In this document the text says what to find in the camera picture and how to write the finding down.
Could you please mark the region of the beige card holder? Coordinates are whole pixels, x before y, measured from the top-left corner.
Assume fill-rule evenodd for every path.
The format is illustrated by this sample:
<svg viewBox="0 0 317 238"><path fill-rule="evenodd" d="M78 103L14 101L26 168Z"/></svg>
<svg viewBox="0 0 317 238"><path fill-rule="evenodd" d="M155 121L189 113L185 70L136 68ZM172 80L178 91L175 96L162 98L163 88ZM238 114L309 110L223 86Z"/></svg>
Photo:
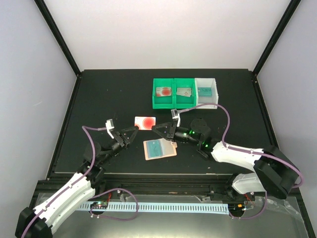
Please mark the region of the beige card holder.
<svg viewBox="0 0 317 238"><path fill-rule="evenodd" d="M177 151L176 151L177 143L176 142L168 141L164 138L157 139L157 140L160 140L160 142L161 142L162 156L160 156L158 158L149 159L148 155L147 155L147 149L146 149L146 142L147 141L144 141L143 145L144 145L145 160L148 161L148 160L154 160L154 159L161 159L161 158L173 157L173 156L177 155Z"/></svg>

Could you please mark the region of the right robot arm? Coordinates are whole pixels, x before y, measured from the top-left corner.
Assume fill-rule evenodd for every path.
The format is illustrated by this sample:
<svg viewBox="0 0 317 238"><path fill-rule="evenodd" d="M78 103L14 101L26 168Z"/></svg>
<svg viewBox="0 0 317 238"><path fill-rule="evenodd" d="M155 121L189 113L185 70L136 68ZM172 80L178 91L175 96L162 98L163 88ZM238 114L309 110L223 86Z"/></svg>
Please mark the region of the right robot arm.
<svg viewBox="0 0 317 238"><path fill-rule="evenodd" d="M251 192L267 192L278 199L286 199L299 178L297 167L275 146L252 149L231 144L211 136L211 129L203 119L194 119L190 128L167 122L152 127L160 137L196 146L207 160L228 163L248 169L248 174L237 174L225 187L231 200Z"/></svg>

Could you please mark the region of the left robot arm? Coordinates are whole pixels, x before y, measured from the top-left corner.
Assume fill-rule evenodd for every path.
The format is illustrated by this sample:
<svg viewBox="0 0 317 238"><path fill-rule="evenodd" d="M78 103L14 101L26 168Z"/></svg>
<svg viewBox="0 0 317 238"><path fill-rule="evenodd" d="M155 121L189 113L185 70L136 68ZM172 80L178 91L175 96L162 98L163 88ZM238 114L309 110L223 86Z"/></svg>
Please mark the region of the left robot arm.
<svg viewBox="0 0 317 238"><path fill-rule="evenodd" d="M84 202L103 197L106 185L102 183L104 164L109 159L127 149L137 135L137 126L115 130L112 121L105 127L90 128L83 126L90 142L90 150L84 164L71 179L46 201L31 209L21 211L15 230L17 238L51 238L62 223ZM111 138L110 145L104 149L93 142L90 130L107 131Z"/></svg>

